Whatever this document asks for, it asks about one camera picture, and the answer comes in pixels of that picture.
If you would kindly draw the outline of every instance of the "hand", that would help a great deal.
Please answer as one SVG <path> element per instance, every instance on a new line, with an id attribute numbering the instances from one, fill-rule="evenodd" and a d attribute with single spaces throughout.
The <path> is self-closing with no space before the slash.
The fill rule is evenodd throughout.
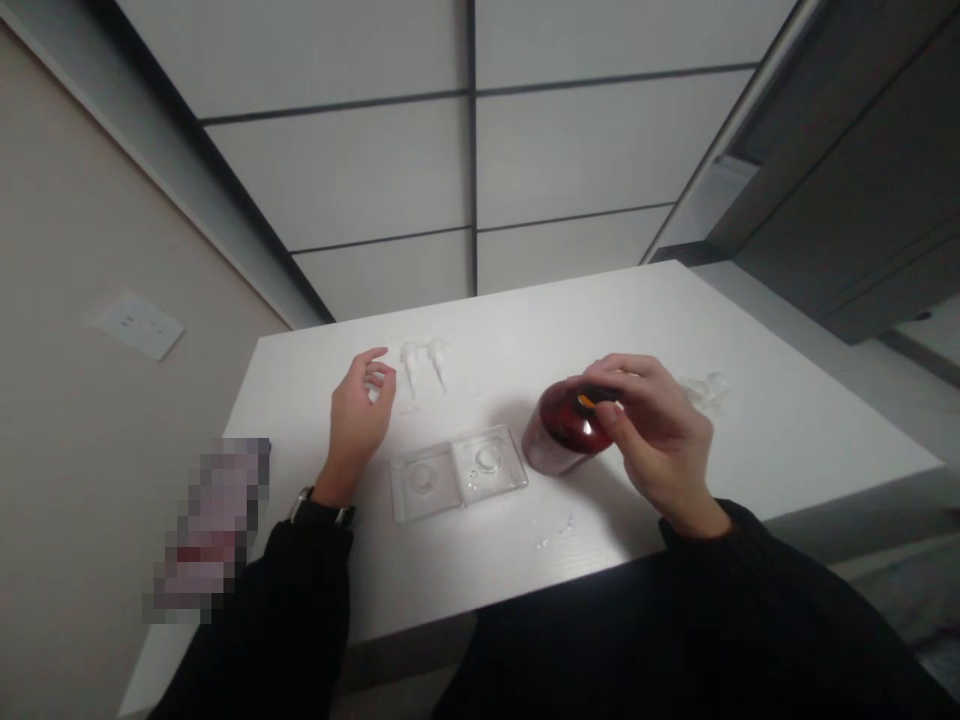
<path id="1" fill-rule="evenodd" d="M 730 518 L 707 489 L 713 425 L 663 365 L 646 355 L 608 355 L 583 379 L 622 393 L 623 408 L 599 403 L 597 418 L 623 453 L 634 487 L 673 529 L 693 538 L 728 532 Z"/>
<path id="2" fill-rule="evenodd" d="M 330 451 L 310 496 L 314 502 L 327 507 L 350 505 L 363 471 L 386 437 L 397 372 L 374 360 L 386 352 L 386 348 L 374 348 L 357 355 L 333 391 Z M 380 390 L 376 402 L 367 394 L 367 383 Z"/>

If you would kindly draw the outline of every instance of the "clear plastic tray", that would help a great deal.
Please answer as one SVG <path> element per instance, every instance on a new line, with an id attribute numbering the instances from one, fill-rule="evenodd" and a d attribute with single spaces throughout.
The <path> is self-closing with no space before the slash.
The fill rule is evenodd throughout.
<path id="1" fill-rule="evenodd" d="M 394 458 L 390 476 L 393 516 L 401 524 L 527 484 L 527 474 L 506 425 Z"/>

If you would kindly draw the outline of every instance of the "plastic container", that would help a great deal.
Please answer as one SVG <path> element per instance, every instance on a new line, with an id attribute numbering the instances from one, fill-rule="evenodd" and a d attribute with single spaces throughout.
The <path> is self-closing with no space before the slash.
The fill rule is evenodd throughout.
<path id="1" fill-rule="evenodd" d="M 506 425 L 394 458 L 393 517 L 401 524 L 471 505 L 527 485 Z"/>
<path id="2" fill-rule="evenodd" d="M 544 390 L 523 433 L 523 454 L 530 467 L 556 477 L 610 447 L 613 440 L 594 408 L 618 397 L 615 390 L 567 380 Z"/>

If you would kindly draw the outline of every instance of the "black jacket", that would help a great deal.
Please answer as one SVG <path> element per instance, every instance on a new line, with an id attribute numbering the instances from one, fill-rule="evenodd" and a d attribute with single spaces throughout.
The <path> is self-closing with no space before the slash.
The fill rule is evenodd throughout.
<path id="1" fill-rule="evenodd" d="M 479 611 L 434 716 L 956 717 L 845 582 L 749 511 L 710 541 Z M 352 535 L 279 523 L 152 718 L 322 718 L 347 641 Z"/>

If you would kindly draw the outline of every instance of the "blurred bottle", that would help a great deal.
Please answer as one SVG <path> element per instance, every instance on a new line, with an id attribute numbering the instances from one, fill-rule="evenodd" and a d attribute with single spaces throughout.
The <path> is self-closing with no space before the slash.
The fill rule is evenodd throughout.
<path id="1" fill-rule="evenodd" d="M 615 390 L 562 380 L 540 396 L 523 433 L 523 454 L 534 470 L 562 475 L 613 444 L 594 414 L 597 403 L 616 401 Z"/>

